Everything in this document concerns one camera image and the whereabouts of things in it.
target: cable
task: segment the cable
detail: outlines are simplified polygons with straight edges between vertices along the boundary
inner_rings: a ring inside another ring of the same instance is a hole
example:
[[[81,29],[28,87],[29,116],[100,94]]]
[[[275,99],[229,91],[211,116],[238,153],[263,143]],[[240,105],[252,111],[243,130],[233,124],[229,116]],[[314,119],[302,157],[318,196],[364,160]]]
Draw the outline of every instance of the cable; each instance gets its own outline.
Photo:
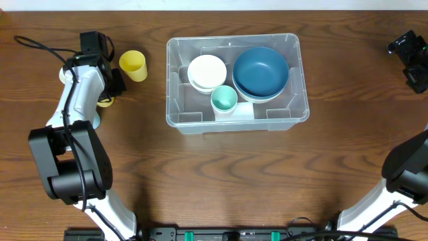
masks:
[[[19,36],[19,35],[16,35],[15,37],[13,37],[13,39],[17,42],[17,43],[19,43],[19,44],[21,44],[21,45],[23,45],[23,46],[27,46],[27,47],[29,47],[29,48],[35,48],[35,49],[38,49],[38,50],[47,50],[47,49],[45,49],[45,48],[43,48],[43,47],[41,47],[41,46],[37,46],[38,44],[40,44],[40,43],[37,43],[36,41],[33,41],[32,39],[29,39],[28,37],[23,37],[23,36]],[[36,46],[34,46],[34,45],[31,45],[31,44],[26,44],[26,43],[24,43],[24,42],[22,42],[21,40],[19,40],[19,39],[24,39],[25,41],[27,41],[27,42],[30,42],[30,43],[33,43],[33,44],[35,44]],[[75,54],[77,54],[78,52],[77,51],[75,51],[75,50],[69,50],[69,49],[61,49],[61,48],[49,48],[49,49],[51,49],[51,50],[53,50],[53,51],[65,51],[65,52],[72,52],[72,53],[75,53]]]
[[[428,222],[428,218],[422,216],[421,214],[419,214],[418,212],[416,212],[413,208],[410,208],[407,204],[404,204],[402,202],[394,202],[391,206],[389,206],[387,209],[385,209],[383,212],[381,212],[378,216],[376,216],[375,218],[373,218],[373,220],[371,220],[368,224],[363,225],[362,228],[358,232],[362,232],[362,231],[366,230],[368,227],[370,227],[371,225],[373,225],[375,222],[379,221],[383,216],[385,216],[387,213],[389,213],[393,209],[397,208],[398,206],[405,207],[416,218],[419,218],[422,221]],[[354,238],[355,237],[350,237],[350,238],[346,239],[346,241],[352,241],[352,240],[354,240]]]
[[[288,228],[295,222],[295,221],[297,221],[297,220],[308,220],[312,225],[314,225],[314,223],[309,219],[309,218],[307,218],[307,217],[297,217],[297,218],[294,218],[289,224],[288,224],[288,226],[287,226],[287,228],[286,228],[286,233],[287,233],[287,235],[289,235],[289,236],[291,236],[292,235],[292,233],[290,233],[289,231],[288,231]]]
[[[384,236],[380,234],[370,234],[370,233],[364,233],[364,232],[351,232],[351,231],[319,231],[319,232],[312,232],[312,233],[304,233],[304,234],[298,234],[295,236],[284,238],[280,241],[292,241],[292,240],[300,240],[301,238],[323,237],[323,236],[355,236],[355,237],[370,238],[373,240],[381,240],[381,241],[410,241],[405,238],[394,238],[394,237]]]
[[[428,218],[422,216],[421,214],[419,214],[418,212],[416,212],[413,208],[410,208],[407,204],[404,204],[402,202],[396,202],[395,204],[397,205],[401,205],[405,208],[407,208],[407,210],[409,210],[416,218],[419,218],[422,221],[428,222]]]
[[[89,208],[89,210],[91,210],[91,212],[95,213],[101,220],[101,222],[103,222],[108,228],[111,229],[111,231],[119,238],[120,241],[125,241],[123,240],[122,236],[117,232],[117,230],[115,230],[113,228],[113,226],[111,224],[109,224],[107,222],[107,220],[104,218],[104,216],[100,213],[100,211],[98,211],[95,206]]]
[[[74,51],[74,50],[67,50],[67,49],[49,48],[49,47],[46,47],[39,42],[36,42],[32,39],[29,39],[28,37],[23,37],[23,36],[19,36],[19,35],[15,35],[13,37],[13,39],[17,43],[19,43],[23,46],[27,46],[27,47],[35,48],[35,49],[39,49],[39,50],[47,50],[49,53],[53,54],[55,57],[57,57],[59,60],[61,60],[73,75],[72,87],[70,88],[70,91],[68,92],[66,102],[64,104],[64,109],[62,110],[62,116],[63,116],[62,119],[63,119],[63,123],[64,123],[64,130],[65,130],[67,142],[70,145],[70,148],[72,149],[73,156],[76,158],[76,165],[78,168],[80,181],[82,183],[82,209],[81,209],[81,211],[85,212],[86,202],[87,202],[85,177],[84,177],[84,173],[83,173],[83,169],[82,169],[82,164],[80,163],[80,159],[79,159],[78,153],[76,151],[76,147],[74,146],[72,135],[71,135],[70,130],[68,128],[68,109],[69,109],[69,105],[70,105],[70,100],[72,99],[72,96],[73,96],[74,89],[76,88],[77,77],[76,77],[76,73],[73,71],[72,64],[68,64],[66,62],[66,60],[63,57],[61,57],[59,54],[57,54],[55,51],[69,51],[69,52],[73,52],[75,54],[77,54],[78,52]],[[23,39],[27,42],[30,42],[34,45],[23,43],[21,41],[21,39]]]

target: yellow cup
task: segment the yellow cup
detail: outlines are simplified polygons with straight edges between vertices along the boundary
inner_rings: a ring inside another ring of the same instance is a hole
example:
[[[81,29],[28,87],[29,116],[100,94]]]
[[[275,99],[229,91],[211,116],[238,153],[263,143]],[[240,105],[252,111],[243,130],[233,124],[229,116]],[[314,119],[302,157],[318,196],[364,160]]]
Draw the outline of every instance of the yellow cup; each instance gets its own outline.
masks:
[[[147,78],[147,65],[144,54],[130,50],[122,54],[119,66],[133,81],[143,81]]]

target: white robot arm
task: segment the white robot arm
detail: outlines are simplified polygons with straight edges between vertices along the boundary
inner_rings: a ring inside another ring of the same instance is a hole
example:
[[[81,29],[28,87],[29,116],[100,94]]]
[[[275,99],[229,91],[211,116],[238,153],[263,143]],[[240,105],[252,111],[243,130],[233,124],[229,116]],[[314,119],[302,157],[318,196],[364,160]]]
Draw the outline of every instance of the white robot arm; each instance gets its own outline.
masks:
[[[60,71],[65,86],[58,107],[45,128],[31,131],[29,144],[50,198],[62,199],[84,210],[102,229],[105,240],[132,240],[137,234],[136,216],[111,189],[110,160],[94,131],[100,124],[97,102],[125,90],[120,72],[110,69],[114,49],[108,56],[106,39],[112,44],[110,38],[96,31],[80,34],[82,51],[67,60],[65,73]],[[63,119],[69,97],[67,123],[76,148],[76,160],[59,162],[56,156],[71,150],[64,137],[67,133]],[[76,169],[77,161],[82,166],[84,179]],[[82,207],[83,199],[87,201],[85,207]]]

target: green clip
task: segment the green clip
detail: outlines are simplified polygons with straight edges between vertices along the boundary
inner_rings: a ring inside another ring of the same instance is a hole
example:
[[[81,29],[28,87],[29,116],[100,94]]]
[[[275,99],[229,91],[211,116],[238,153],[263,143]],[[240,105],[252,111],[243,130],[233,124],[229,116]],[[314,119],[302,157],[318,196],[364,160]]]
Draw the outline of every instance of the green clip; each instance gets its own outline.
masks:
[[[279,232],[272,232],[272,241],[280,241],[281,234]]]
[[[193,241],[193,232],[185,232],[185,241]]]

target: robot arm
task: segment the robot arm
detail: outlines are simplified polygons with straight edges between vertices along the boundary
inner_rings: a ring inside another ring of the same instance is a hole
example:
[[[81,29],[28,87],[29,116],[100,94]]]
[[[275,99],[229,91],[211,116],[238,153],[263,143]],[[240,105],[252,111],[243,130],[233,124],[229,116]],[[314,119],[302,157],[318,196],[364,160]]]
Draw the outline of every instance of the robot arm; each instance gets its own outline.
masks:
[[[64,69],[73,66],[77,80],[68,105],[69,130],[86,182],[85,212],[102,229],[106,240],[132,240],[136,238],[136,216],[110,189],[112,167],[93,128],[97,126],[97,102],[118,96],[125,90],[119,70],[110,69],[114,50],[108,56],[106,39],[110,40],[96,31],[81,33],[82,51],[67,60],[72,65],[64,66]],[[48,196],[82,209],[82,180],[75,160],[58,161],[57,158],[70,150],[62,112],[75,80],[70,70],[66,70],[63,77],[64,91],[55,113],[46,127],[30,132],[29,144]]]
[[[414,208],[428,201],[428,130],[395,147],[385,160],[382,176],[374,189],[339,215],[337,230],[372,233],[406,210],[395,204]]]

